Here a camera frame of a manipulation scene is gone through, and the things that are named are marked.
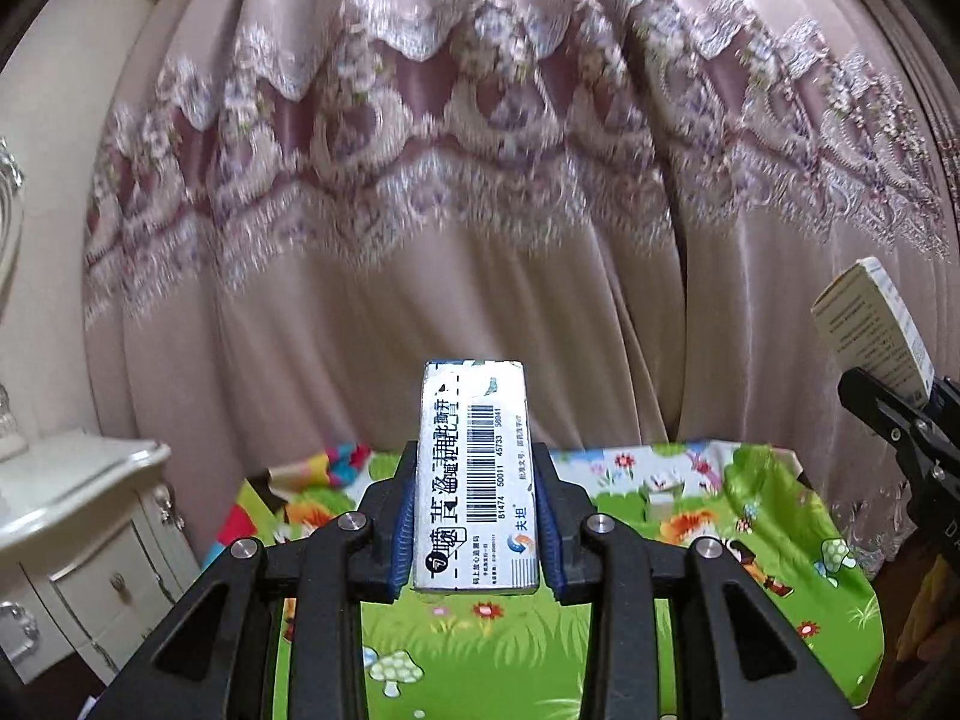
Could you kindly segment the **pink embroidered curtain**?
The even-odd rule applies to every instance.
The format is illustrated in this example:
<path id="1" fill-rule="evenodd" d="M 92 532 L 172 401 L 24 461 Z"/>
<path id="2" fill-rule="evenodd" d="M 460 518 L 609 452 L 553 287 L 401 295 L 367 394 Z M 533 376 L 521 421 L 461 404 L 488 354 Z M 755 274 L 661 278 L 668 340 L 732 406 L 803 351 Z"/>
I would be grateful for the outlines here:
<path id="1" fill-rule="evenodd" d="M 811 316 L 877 257 L 958 367 L 958 86 L 903 0 L 160 0 L 94 161 L 99 424 L 241 481 L 415 437 L 516 359 L 562 450 L 793 450 L 867 571 L 910 534 Z"/>

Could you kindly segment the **ornate white mirror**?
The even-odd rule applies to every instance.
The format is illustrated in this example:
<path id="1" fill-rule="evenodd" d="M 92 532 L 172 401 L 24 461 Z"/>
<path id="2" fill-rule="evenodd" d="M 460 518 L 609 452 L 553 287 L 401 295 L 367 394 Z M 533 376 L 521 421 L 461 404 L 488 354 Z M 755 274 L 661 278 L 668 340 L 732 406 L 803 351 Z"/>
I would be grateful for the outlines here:
<path id="1" fill-rule="evenodd" d="M 0 169 L 2 169 L 2 185 L 0 185 L 2 190 L 2 319 L 6 319 L 20 258 L 23 227 L 25 227 L 25 207 L 23 206 L 25 173 L 14 154 L 11 153 L 7 140 L 2 140 L 2 148 L 0 148 Z M 7 365 L 2 364 L 2 461 L 18 457 L 28 448 L 28 445 L 28 439 L 21 433 L 20 423 L 14 416 L 10 389 L 7 387 Z"/>

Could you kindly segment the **white ornate dresser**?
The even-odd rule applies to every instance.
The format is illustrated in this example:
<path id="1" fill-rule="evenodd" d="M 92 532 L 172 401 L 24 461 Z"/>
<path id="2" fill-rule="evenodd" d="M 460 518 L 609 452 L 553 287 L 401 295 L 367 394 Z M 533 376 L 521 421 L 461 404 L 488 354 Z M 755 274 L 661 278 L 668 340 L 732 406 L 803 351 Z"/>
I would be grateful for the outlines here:
<path id="1" fill-rule="evenodd" d="M 70 431 L 2 461 L 2 649 L 21 681 L 76 655 L 110 683 L 200 574 L 170 458 Z"/>

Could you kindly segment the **beige barcode box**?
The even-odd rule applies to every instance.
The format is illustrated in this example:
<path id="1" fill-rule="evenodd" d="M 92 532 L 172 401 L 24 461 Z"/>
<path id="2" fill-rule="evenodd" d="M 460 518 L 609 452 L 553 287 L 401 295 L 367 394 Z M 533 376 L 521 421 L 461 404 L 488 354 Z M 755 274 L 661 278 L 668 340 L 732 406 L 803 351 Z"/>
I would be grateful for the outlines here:
<path id="1" fill-rule="evenodd" d="M 856 260 L 811 307 L 818 333 L 843 371 L 862 369 L 908 405 L 921 408 L 934 383 L 926 343 L 877 257 Z"/>

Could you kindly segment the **white barcode medicine box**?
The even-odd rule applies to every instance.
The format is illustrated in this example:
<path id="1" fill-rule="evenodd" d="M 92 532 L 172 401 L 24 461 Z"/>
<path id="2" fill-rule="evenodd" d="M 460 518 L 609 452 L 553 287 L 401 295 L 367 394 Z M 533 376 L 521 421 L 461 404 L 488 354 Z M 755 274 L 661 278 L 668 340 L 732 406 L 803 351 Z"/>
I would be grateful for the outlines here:
<path id="1" fill-rule="evenodd" d="M 431 361 L 421 385 L 412 585 L 532 593 L 540 583 L 524 366 Z"/>

